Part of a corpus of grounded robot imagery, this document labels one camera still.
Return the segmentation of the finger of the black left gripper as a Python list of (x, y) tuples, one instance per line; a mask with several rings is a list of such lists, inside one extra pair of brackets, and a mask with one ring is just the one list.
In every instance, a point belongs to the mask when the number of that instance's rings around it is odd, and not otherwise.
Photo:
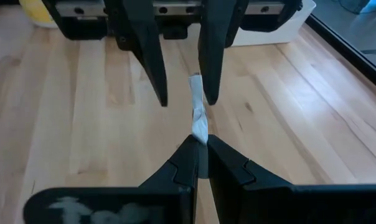
[(161, 106), (166, 107), (168, 103), (167, 78), (153, 2), (151, 0), (124, 0), (123, 6), (138, 41), (138, 52), (141, 54), (143, 67)]
[(198, 40), (199, 65), (208, 104), (219, 98), (223, 52), (236, 0), (202, 1)]

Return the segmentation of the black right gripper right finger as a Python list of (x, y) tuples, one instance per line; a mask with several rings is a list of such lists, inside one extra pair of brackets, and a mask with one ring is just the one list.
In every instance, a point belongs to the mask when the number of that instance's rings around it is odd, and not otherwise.
[(246, 185), (253, 189), (292, 186), (292, 183), (245, 157), (216, 135), (209, 136), (207, 145), (211, 177), (220, 175), (232, 179), (238, 186)]

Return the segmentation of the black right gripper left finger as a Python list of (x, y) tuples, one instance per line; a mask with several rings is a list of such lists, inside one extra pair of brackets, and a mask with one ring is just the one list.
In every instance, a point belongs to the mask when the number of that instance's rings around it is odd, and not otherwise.
[(192, 187), (197, 184), (199, 142), (188, 135), (175, 153), (140, 187), (171, 189)]

